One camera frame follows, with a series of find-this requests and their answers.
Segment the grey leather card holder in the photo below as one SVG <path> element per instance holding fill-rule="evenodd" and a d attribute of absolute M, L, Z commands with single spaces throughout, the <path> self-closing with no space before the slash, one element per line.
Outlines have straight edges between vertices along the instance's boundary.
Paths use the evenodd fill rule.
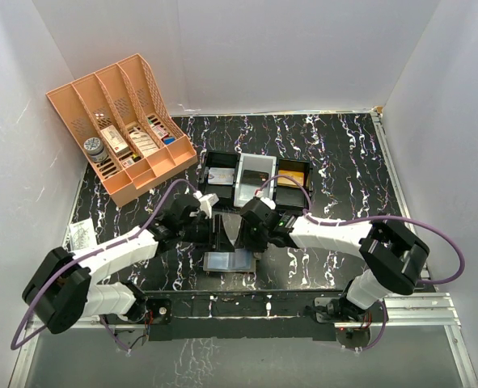
<path fill-rule="evenodd" d="M 244 249 L 233 252 L 206 252 L 203 269 L 207 272 L 254 272 L 256 257 Z"/>

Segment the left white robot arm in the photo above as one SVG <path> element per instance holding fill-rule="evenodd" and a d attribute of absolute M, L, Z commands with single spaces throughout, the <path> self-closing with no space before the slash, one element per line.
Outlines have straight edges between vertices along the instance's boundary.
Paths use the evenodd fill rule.
<path fill-rule="evenodd" d="M 147 315 L 146 295 L 129 280 L 108 285 L 102 281 L 172 251 L 179 243 L 214 249 L 219 232 L 212 210 L 218 201 L 214 193 L 183 194 L 149 225 L 85 250 L 55 248 L 45 256 L 22 299 L 53 334 L 91 316 L 115 314 L 130 323 L 141 322 Z"/>

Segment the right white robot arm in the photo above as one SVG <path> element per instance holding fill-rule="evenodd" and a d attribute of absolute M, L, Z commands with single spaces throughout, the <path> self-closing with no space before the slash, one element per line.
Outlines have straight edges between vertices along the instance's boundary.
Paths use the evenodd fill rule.
<path fill-rule="evenodd" d="M 239 211 L 237 246 L 263 252 L 269 245 L 304 250 L 323 248 L 356 256 L 367 269 L 354 277 L 339 298 L 314 311 L 323 318 L 359 321 L 369 308 L 390 293 L 411 295 L 429 256 L 428 246 L 402 221 L 361 221 L 297 216 L 282 212 L 268 198 L 255 197 Z"/>

